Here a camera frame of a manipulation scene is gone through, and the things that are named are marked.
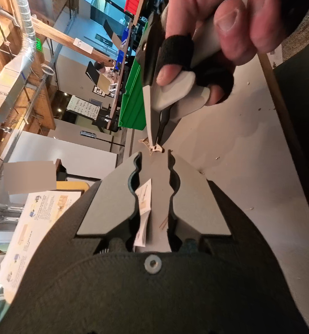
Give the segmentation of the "handwritten sign board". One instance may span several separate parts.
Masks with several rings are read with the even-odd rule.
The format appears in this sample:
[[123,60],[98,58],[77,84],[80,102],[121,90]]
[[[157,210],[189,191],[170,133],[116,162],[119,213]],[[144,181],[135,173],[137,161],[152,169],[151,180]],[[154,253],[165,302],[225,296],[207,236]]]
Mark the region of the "handwritten sign board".
[[92,121],[96,121],[103,103],[99,101],[94,102],[95,103],[93,104],[75,95],[72,95],[68,105],[66,106],[66,111],[72,112]]

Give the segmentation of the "person's right hand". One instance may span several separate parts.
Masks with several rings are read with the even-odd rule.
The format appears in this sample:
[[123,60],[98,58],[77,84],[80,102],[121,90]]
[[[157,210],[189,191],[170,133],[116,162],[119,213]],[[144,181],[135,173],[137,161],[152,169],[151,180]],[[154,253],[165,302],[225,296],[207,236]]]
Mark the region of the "person's right hand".
[[231,73],[257,53],[274,51],[289,35],[282,17],[281,1],[169,1],[165,37],[193,36],[210,16],[222,51],[220,64]]

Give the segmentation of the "black panel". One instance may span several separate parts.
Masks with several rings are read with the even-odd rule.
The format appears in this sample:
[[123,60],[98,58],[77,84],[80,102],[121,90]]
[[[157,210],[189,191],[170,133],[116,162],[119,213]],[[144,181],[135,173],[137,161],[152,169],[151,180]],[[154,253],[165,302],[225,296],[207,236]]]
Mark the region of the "black panel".
[[91,61],[89,61],[87,65],[85,74],[93,82],[95,86],[98,85],[100,73],[95,69],[94,64]]

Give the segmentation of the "yellow object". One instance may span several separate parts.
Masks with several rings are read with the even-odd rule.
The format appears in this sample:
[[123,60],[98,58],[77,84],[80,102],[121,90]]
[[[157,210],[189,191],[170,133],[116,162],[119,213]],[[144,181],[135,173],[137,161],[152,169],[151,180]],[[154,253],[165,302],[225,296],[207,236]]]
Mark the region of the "yellow object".
[[88,183],[84,181],[57,181],[56,190],[58,191],[80,191],[81,193],[86,192],[90,189]]

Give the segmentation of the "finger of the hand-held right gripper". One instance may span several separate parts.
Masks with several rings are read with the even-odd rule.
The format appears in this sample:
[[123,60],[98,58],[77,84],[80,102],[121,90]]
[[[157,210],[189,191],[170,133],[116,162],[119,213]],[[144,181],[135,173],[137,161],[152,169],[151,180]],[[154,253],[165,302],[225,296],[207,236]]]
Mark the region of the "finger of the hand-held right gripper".
[[149,146],[154,148],[160,127],[160,114],[151,107],[151,86],[143,87],[143,98]]
[[160,126],[157,133],[157,144],[163,145],[171,136],[170,109],[164,109],[161,112]]

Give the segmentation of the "long wooden workbench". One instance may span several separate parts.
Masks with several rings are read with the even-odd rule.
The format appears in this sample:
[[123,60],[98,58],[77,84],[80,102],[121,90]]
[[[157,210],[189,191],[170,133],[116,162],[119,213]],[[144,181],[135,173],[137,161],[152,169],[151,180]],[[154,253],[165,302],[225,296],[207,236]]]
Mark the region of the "long wooden workbench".
[[122,51],[124,52],[123,62],[121,65],[121,69],[119,71],[118,83],[116,86],[113,104],[110,110],[110,116],[109,116],[110,121],[107,124],[108,131],[112,131],[115,124],[118,125],[117,107],[118,107],[118,103],[122,101],[122,94],[125,91],[126,82],[129,76],[130,68],[131,68],[131,65],[129,63],[126,64],[126,60],[129,61],[129,58],[131,57],[133,41],[134,41],[134,37],[136,36],[136,34],[134,34],[132,31],[133,31],[134,26],[136,26],[138,23],[138,19],[140,17],[140,12],[141,12],[144,1],[143,0],[132,1],[132,3],[137,4],[137,10],[136,10],[136,14],[134,15],[133,18],[130,19],[130,22],[128,24],[128,36],[125,41],[126,43],[121,44]]

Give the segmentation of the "person's right forearm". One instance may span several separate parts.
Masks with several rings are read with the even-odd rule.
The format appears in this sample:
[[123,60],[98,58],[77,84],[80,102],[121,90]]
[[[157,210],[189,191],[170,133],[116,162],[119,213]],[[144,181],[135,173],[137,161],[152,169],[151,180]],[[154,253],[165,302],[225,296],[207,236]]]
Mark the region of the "person's right forearm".
[[309,0],[281,0],[281,21],[290,36],[302,22],[309,10]]

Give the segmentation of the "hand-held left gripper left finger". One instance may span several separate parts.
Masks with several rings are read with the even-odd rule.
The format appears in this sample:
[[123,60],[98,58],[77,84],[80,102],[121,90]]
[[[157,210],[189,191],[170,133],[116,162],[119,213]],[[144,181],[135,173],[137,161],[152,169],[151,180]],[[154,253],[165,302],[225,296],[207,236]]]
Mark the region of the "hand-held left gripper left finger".
[[140,227],[140,209],[135,191],[140,186],[142,153],[136,152],[99,184],[77,231],[77,237],[99,237],[109,242],[120,238],[133,249]]

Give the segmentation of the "white paper sign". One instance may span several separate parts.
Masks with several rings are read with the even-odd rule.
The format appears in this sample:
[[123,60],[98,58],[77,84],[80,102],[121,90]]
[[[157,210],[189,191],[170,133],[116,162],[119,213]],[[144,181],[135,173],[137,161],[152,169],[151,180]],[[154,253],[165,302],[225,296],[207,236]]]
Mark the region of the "white paper sign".
[[73,45],[76,46],[77,48],[83,50],[84,52],[87,52],[88,54],[92,54],[93,52],[93,47],[90,46],[89,44],[86,44],[84,41],[75,38]]

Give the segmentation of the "wooden ceiling beam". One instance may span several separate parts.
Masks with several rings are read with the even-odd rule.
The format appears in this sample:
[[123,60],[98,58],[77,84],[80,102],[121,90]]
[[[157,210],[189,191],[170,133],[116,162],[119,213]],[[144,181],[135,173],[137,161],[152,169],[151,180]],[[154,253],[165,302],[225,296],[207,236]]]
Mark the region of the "wooden ceiling beam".
[[109,56],[106,56],[102,52],[96,51],[96,50],[90,50],[90,48],[87,48],[86,50],[79,47],[78,43],[75,42],[75,39],[66,35],[63,32],[58,31],[57,29],[50,27],[48,24],[43,23],[42,21],[34,18],[32,16],[32,22],[34,26],[34,30],[36,33],[43,35],[49,39],[52,39],[53,41],[61,44],[62,46],[65,46],[79,54],[82,54],[94,61],[102,62],[105,66],[112,65],[112,58]]

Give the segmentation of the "silver ventilation duct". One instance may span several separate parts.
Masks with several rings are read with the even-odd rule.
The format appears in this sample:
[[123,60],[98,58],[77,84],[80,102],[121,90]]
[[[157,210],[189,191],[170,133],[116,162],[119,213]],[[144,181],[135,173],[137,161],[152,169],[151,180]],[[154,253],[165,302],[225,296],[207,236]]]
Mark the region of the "silver ventilation duct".
[[23,25],[22,47],[0,72],[0,123],[3,123],[25,87],[36,54],[36,36],[27,0],[17,0]]

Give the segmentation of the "instruction booklet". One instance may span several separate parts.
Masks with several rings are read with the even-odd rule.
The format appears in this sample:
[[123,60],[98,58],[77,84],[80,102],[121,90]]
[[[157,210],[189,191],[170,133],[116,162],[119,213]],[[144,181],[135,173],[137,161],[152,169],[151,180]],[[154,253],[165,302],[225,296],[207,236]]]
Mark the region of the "instruction booklet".
[[[0,284],[5,301],[11,304],[23,279],[24,273],[36,249],[45,235],[62,217],[71,213],[70,207],[80,198],[80,191],[58,191],[28,194],[23,212],[16,226],[6,255],[1,263]],[[140,209],[140,228],[136,234],[136,246],[145,247],[147,219],[151,211],[152,180],[135,191]]]

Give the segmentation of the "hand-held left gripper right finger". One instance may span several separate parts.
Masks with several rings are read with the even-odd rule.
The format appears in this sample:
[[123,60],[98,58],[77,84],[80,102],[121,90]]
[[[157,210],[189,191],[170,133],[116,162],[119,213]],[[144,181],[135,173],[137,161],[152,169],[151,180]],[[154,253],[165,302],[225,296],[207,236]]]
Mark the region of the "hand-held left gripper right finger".
[[171,251],[192,240],[200,246],[208,237],[232,233],[204,174],[172,150],[168,151],[169,199],[167,236]]

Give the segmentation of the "red plastic bin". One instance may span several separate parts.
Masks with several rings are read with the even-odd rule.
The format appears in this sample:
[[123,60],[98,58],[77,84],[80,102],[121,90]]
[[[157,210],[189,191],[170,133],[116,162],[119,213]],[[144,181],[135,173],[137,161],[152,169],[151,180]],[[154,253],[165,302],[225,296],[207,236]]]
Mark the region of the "red plastic bin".
[[144,0],[126,0],[124,11],[133,15],[140,14]]

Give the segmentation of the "green plastic bins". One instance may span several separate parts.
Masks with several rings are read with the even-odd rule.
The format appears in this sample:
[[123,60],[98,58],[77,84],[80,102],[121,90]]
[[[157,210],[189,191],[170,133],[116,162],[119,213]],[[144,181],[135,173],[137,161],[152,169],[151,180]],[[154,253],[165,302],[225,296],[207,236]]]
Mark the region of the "green plastic bins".
[[142,131],[146,126],[141,68],[134,60],[122,96],[119,127]]

